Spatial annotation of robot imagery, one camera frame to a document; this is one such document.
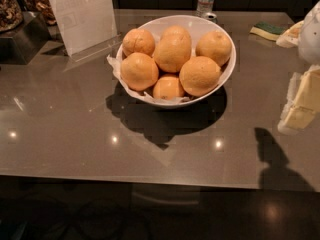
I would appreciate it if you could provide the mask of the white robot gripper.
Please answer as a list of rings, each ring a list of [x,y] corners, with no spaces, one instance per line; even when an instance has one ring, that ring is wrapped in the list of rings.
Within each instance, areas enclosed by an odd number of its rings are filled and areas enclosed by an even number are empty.
[[[320,113],[320,1],[307,13],[304,21],[282,33],[276,44],[283,48],[298,46],[300,57],[313,64],[303,74],[294,73],[289,81],[287,103],[280,116],[278,131],[294,135]]]

